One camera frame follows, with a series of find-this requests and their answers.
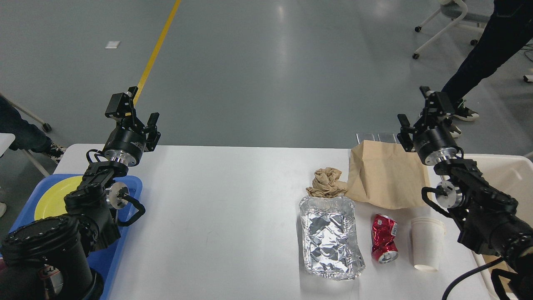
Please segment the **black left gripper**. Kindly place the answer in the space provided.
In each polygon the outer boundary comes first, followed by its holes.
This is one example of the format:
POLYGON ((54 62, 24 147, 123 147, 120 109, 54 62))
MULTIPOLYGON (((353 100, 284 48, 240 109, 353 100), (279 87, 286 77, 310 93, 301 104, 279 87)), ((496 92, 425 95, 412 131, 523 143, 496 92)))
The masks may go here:
POLYGON ((138 87, 130 87, 126 93, 113 94, 104 113, 116 121, 117 127, 110 133, 103 155, 128 167, 138 165, 144 152, 154 151, 161 137, 157 128, 158 112, 149 116, 145 127, 137 118, 133 104, 137 91, 138 87))

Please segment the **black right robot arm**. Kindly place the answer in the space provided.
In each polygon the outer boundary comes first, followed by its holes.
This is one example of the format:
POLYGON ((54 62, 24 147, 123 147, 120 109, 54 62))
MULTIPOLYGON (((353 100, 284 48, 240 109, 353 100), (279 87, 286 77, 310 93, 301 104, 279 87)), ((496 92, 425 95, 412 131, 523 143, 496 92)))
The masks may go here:
POLYGON ((425 105, 414 125, 406 115, 398 114, 401 124, 397 138, 406 152, 418 154, 421 163, 432 166, 437 175, 446 175, 436 188, 421 190, 423 201, 436 212, 454 220, 459 228, 458 242, 476 254, 495 255, 497 259, 455 279, 442 298, 447 299, 455 285, 502 261, 511 271, 499 268, 491 272, 495 293, 507 300, 501 277, 518 300, 531 300, 532 292, 532 227, 516 216, 518 201, 497 190, 483 178, 476 161, 464 158, 445 119, 455 110, 446 93, 419 88, 425 105))

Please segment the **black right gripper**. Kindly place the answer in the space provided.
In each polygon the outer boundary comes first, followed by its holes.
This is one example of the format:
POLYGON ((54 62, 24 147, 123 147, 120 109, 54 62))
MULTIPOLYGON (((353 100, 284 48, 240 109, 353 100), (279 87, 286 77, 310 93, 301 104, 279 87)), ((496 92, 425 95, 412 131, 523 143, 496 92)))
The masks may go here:
POLYGON ((459 153, 459 147, 451 135, 457 133, 457 127, 451 119, 455 110, 447 93, 433 91, 426 86, 420 86, 419 90, 425 104, 416 122, 416 133, 407 116, 398 114, 401 128, 397 139, 406 152, 416 151, 423 165, 434 166, 459 153))

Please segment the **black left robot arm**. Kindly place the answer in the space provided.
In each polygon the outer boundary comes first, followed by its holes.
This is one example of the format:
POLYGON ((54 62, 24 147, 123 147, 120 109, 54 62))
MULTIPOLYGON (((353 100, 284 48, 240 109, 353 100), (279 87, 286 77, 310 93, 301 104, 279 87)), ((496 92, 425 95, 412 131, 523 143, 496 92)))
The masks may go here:
POLYGON ((138 87, 112 95, 105 116, 116 121, 95 161, 86 154, 88 168, 78 187, 64 198, 66 213, 21 226, 1 243, 2 300, 98 300, 104 279, 90 267, 88 256, 120 239, 119 229, 145 214, 144 206, 115 178, 124 177, 152 152, 160 139, 159 114, 148 123, 137 118, 134 98, 138 87))

